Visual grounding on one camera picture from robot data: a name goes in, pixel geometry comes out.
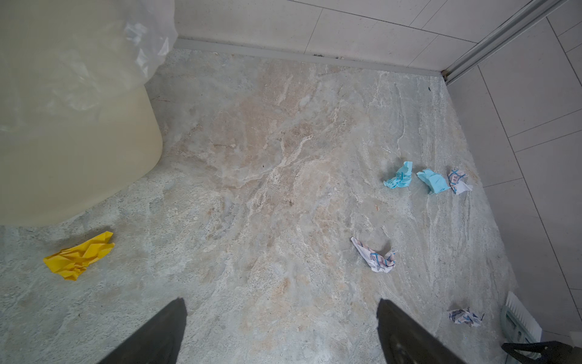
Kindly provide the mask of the light blue folded paper scrap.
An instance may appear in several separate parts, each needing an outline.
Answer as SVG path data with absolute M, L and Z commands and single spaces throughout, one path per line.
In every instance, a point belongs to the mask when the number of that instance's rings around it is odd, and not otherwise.
M 430 195 L 440 194 L 451 189 L 447 180 L 441 174 L 438 174 L 429 168 L 417 172 L 416 175 L 427 185 Z

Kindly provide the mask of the pink white printed paper scrap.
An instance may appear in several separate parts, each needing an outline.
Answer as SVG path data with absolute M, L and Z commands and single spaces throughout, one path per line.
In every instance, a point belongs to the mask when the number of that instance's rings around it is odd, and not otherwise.
M 465 172 L 462 170 L 455 169 L 450 171 L 448 174 L 448 179 L 450 182 L 450 188 L 453 190 L 454 194 L 460 195 L 473 191 L 473 186 L 465 182 L 466 177 L 467 174 L 465 174 Z

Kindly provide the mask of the cream plastic trash bin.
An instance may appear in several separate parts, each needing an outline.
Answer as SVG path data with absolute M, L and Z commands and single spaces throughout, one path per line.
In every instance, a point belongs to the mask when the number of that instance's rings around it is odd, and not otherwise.
M 162 144 L 145 85 L 81 124 L 1 137 L 1 223 L 42 227 L 71 218 L 151 171 Z

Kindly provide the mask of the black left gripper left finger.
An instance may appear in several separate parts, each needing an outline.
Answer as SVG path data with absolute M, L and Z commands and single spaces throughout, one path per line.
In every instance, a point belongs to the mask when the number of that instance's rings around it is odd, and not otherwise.
M 100 363 L 176 363 L 186 318 L 184 299 L 171 301 Z

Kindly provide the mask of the pale green hand brush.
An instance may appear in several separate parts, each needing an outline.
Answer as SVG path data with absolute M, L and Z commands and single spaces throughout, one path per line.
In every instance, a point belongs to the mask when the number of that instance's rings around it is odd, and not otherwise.
M 541 342 L 543 329 L 518 297 L 509 291 L 501 309 L 500 324 L 508 342 L 533 344 Z

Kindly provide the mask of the clear plastic bin liner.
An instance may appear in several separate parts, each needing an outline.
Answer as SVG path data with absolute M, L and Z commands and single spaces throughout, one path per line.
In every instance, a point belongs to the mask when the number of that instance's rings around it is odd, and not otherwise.
M 3 1 L 1 137 L 94 119 L 177 40 L 173 1 Z

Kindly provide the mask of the light blue crumpled paper scrap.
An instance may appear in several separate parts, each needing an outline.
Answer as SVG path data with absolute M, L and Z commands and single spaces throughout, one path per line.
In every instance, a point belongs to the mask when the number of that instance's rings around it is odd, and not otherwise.
M 385 180 L 383 185 L 389 189 L 406 188 L 412 182 L 413 162 L 406 161 L 403 166 L 396 172 L 396 175 L 389 180 Z

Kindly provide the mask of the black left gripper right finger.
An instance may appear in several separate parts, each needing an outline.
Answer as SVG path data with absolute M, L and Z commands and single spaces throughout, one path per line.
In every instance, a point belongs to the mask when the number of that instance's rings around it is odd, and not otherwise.
M 380 300 L 377 322 L 386 363 L 464 363 L 391 300 Z

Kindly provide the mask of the printed paper scrap right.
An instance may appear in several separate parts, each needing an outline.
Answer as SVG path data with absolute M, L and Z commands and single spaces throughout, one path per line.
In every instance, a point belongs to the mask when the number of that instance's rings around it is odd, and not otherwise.
M 482 324 L 484 315 L 478 315 L 469 308 L 453 309 L 448 312 L 449 320 L 456 325 L 468 325 L 470 327 L 479 327 Z

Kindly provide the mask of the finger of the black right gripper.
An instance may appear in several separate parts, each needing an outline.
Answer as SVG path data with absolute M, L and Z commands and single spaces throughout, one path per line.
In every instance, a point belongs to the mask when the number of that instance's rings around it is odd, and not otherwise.
M 523 364 L 582 364 L 581 348 L 559 341 L 533 344 L 504 343 L 501 348 Z

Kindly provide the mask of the yellow paper scrap near bin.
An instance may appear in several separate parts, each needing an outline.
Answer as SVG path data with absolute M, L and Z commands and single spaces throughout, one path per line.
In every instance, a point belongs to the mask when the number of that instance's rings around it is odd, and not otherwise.
M 111 242 L 113 233 L 103 232 L 75 247 L 63 249 L 47 256 L 43 262 L 48 269 L 66 281 L 76 281 L 95 262 L 109 255 L 115 244 Z

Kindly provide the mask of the printed paper scrap centre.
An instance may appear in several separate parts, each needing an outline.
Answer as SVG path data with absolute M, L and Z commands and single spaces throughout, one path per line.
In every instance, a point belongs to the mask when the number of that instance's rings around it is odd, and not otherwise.
M 355 237 L 351 237 L 350 241 L 373 272 L 389 273 L 395 267 L 396 252 L 394 250 L 391 250 L 386 255 L 382 256 L 380 253 L 372 250 Z

